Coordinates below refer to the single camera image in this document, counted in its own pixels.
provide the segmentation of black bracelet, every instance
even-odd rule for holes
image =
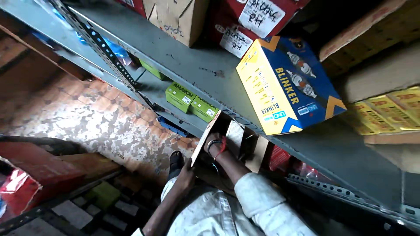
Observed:
[[[210,147],[211,145],[215,144],[215,143],[222,143],[222,140],[220,139],[215,139],[209,142],[209,144],[207,145],[207,153],[211,156],[210,154]]]

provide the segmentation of yellow box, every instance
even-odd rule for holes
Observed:
[[[353,127],[353,129],[360,135],[372,135],[379,133],[364,124],[352,110],[340,114],[339,117]]]
[[[420,87],[395,91],[387,94],[394,102],[401,106],[412,118],[420,122]]]
[[[399,132],[398,128],[390,125],[381,115],[374,111],[364,102],[356,102],[351,106],[351,110],[355,111],[358,118],[367,127],[378,133],[395,133]]]
[[[298,132],[347,110],[300,39],[257,39],[236,70],[267,135]]]
[[[369,98],[366,100],[366,103],[395,128],[401,130],[420,129],[420,124],[386,95]]]

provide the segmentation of black sandal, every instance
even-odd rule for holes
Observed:
[[[180,151],[174,151],[169,158],[168,181],[173,177],[178,176],[183,166],[184,158],[182,157],[182,153]]]

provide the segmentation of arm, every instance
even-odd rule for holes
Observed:
[[[219,139],[219,134],[211,134],[211,140]],[[220,151],[220,144],[210,147],[214,158]],[[314,235],[283,197],[266,178],[251,171],[229,151],[219,154],[216,161],[223,167],[232,183],[244,214],[251,218],[266,235]]]
[[[191,159],[189,159],[179,173],[173,187],[143,227],[144,236],[163,235],[167,231],[176,206],[191,190],[194,179],[195,175],[193,168],[191,168]]]

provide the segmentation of floor tile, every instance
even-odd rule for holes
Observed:
[[[4,134],[78,142],[162,185],[169,155],[180,150],[189,157],[197,143],[163,128],[152,110],[99,80],[80,82],[62,76],[30,97],[0,105],[10,114],[0,117]]]
[[[120,95],[120,90],[113,88],[112,86],[108,85],[106,91],[104,92],[104,97],[108,98],[109,100],[115,99]]]

